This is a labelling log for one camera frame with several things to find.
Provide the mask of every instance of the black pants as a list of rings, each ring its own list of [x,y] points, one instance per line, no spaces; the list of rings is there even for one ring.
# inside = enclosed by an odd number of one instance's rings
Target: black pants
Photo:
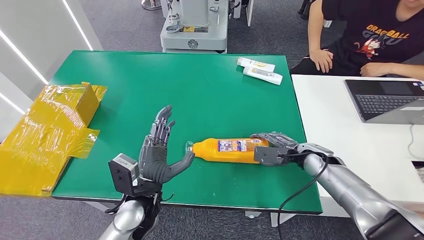
[[[290,70],[290,74],[301,75],[328,75],[328,76],[360,76],[362,64],[355,63],[352,55],[347,49],[344,49],[340,42],[336,41],[331,45],[324,47],[333,53],[332,69],[328,73],[318,71],[315,63],[306,56],[300,63]]]

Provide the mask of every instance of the white wall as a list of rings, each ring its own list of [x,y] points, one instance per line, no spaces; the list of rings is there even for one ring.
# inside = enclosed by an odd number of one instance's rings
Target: white wall
[[[0,93],[20,110],[26,111],[33,101],[0,72]],[[0,142],[2,142],[23,114],[0,95]]]
[[[103,50],[78,0],[0,0],[0,31],[47,80],[73,50],[90,50],[66,4],[94,50]],[[45,83],[0,34],[0,94],[23,111]],[[22,117],[0,98],[0,142]]]

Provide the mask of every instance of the man's hand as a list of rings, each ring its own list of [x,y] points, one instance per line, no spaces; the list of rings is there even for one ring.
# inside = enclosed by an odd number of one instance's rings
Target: man's hand
[[[309,51],[309,56],[312,62],[315,63],[316,70],[323,74],[328,73],[333,68],[333,53],[327,50],[312,50]]]
[[[369,62],[360,68],[362,77],[380,77],[393,72],[393,63],[390,62]]]

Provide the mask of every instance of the plastic bottle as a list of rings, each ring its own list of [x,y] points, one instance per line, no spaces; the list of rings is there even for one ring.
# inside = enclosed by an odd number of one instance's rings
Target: plastic bottle
[[[283,76],[281,76],[280,74],[264,71],[253,67],[245,67],[243,70],[243,74],[267,81],[275,85],[280,85],[281,81],[283,80]]]
[[[187,142],[186,150],[210,162],[258,164],[253,159],[255,146],[268,145],[262,138],[208,138],[197,143]]]
[[[237,58],[237,65],[242,67],[251,67],[251,68],[261,69],[271,73],[274,72],[274,69],[276,68],[274,64],[255,61],[245,57]]]

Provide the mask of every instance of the dragon ball t-shirt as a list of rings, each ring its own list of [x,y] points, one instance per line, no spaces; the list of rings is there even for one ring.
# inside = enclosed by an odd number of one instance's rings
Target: dragon ball t-shirt
[[[402,63],[424,52],[424,9],[406,21],[396,18],[399,0],[322,0],[326,20],[346,21],[335,57],[356,66]]]

